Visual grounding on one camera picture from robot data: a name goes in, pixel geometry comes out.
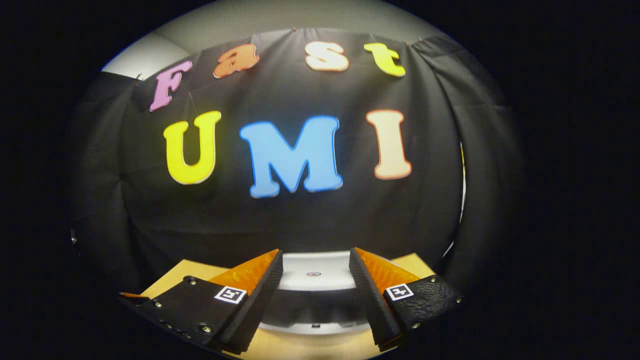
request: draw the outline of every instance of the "letter m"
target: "letter m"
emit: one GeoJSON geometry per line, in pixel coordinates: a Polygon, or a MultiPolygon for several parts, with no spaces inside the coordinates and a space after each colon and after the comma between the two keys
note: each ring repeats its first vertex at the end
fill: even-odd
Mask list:
{"type": "Polygon", "coordinates": [[[280,193],[280,186],[271,178],[271,168],[291,193],[298,188],[305,165],[309,170],[304,183],[307,191],[340,188],[342,177],[335,168],[333,147],[333,136],[338,127],[340,124],[335,117],[309,118],[293,148],[270,122],[256,122],[240,129],[240,137],[249,143],[253,161],[255,184],[249,190],[251,196],[273,197],[280,193]]]}

